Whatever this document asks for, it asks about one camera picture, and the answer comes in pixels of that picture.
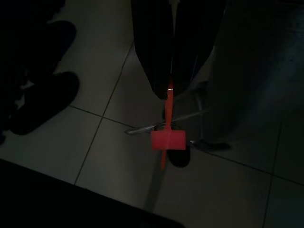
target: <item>white floor tile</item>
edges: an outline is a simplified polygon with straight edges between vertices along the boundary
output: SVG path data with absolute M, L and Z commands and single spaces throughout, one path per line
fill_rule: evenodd
M 154 213 L 198 227 L 262 227 L 270 176 L 203 152 L 168 165 Z
M 128 127 L 103 119 L 77 185 L 143 208 L 157 154 L 150 136 L 128 136 Z
M 138 127 L 161 121 L 163 106 L 164 101 L 153 93 L 133 46 L 105 116 Z
M 133 41 L 131 2 L 67 0 L 55 19 L 73 22 L 78 31 L 57 68 L 80 78 L 72 105 L 102 115 Z
M 68 107 L 28 135 L 8 132 L 0 158 L 74 183 L 99 121 Z
M 275 174 L 304 184 L 304 109 L 283 122 Z
M 216 152 L 217 155 L 271 172 L 274 164 L 279 124 L 246 137 L 229 142 L 231 150 Z
M 274 178 L 265 228 L 304 227 L 304 186 Z

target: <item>floor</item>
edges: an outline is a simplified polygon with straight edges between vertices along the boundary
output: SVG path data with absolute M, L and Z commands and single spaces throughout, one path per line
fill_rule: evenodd
M 158 179 L 149 135 L 124 133 L 161 120 L 163 106 L 134 51 L 130 1 L 67 0 L 60 19 L 73 22 L 78 34 L 57 71 L 77 73 L 80 91 L 33 133 L 8 132 L 0 158 L 187 228 L 304 227 L 304 110 L 232 142 L 231 151 L 192 150 L 188 167 L 168 163 Z

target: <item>tile floor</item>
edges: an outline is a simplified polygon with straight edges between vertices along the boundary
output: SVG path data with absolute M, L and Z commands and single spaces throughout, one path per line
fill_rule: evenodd
M 304 227 L 303 111 L 229 152 L 193 150 L 187 168 L 168 164 L 156 183 L 149 135 L 124 134 L 162 111 L 133 48 L 130 1 L 67 0 L 56 19 L 78 29 L 57 71 L 78 74 L 79 94 L 35 132 L 8 132 L 0 158 L 142 209 L 159 184 L 152 211 L 187 228 Z

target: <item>metal rod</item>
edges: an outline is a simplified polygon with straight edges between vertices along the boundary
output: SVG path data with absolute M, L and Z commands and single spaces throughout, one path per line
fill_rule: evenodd
M 181 115 L 179 117 L 173 118 L 172 122 L 185 120 L 185 119 L 188 119 L 188 118 L 200 115 L 200 114 L 204 114 L 208 111 L 210 111 L 210 109 L 205 109 L 205 110 L 197 111 L 197 112 L 190 113 L 190 114 L 184 114 L 184 115 Z M 165 122 L 158 122 L 158 123 L 154 123 L 154 124 L 144 126 L 144 127 L 137 127 L 137 128 L 128 129 L 128 130 L 125 131 L 125 133 L 129 134 L 129 135 L 141 134 L 141 133 L 144 133 L 144 132 L 152 131 L 155 126 L 160 125 L 160 124 L 164 124 L 164 123 Z

